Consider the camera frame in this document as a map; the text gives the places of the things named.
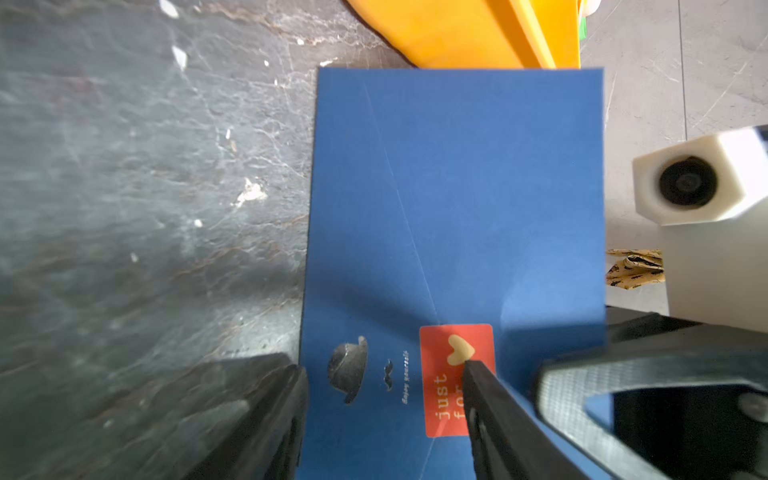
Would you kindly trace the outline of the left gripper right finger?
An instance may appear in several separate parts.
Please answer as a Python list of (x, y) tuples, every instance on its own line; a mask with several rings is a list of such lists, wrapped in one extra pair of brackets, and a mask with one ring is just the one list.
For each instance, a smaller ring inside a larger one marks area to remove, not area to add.
[(478, 479), (586, 477), (484, 363), (466, 362), (462, 382), (473, 465)]

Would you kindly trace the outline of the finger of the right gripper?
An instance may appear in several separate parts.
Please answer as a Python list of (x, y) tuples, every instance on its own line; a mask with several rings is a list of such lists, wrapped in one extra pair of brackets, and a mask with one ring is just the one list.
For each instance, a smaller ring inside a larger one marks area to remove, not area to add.
[(764, 479), (767, 336), (697, 325), (544, 366), (538, 418), (614, 479)]

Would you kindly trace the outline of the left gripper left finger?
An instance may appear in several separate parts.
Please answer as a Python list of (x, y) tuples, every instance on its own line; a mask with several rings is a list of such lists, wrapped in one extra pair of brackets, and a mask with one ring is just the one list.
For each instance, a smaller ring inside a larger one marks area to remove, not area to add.
[(225, 398), (243, 401), (245, 415), (198, 462), (187, 479), (294, 479), (306, 431), (306, 370), (285, 353), (222, 363)]

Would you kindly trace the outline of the blue envelope red sticker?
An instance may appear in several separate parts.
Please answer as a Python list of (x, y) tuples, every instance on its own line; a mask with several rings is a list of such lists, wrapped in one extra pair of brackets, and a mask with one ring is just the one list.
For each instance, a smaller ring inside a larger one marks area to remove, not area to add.
[(603, 74), (318, 75), (301, 479), (471, 479), (449, 337), (528, 397), (605, 322)]

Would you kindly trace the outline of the yellow plastic storage box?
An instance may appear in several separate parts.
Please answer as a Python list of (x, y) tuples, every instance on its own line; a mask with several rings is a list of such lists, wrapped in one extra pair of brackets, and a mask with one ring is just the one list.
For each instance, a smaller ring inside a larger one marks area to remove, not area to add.
[(578, 69), (598, 1), (350, 0), (352, 10), (422, 69)]

